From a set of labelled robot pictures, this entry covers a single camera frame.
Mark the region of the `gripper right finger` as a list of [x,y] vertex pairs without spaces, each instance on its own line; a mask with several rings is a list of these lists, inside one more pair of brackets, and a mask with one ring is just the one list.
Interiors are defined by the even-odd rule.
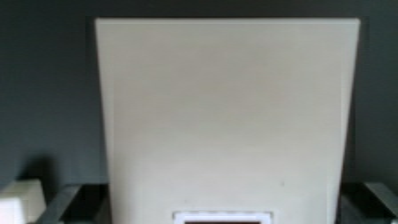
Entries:
[[381,182],[342,185],[338,224],[398,224],[398,195]]

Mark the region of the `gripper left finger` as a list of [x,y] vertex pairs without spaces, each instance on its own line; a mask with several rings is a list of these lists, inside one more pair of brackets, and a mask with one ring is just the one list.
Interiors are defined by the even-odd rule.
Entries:
[[109,185],[68,185],[35,224],[111,224]]

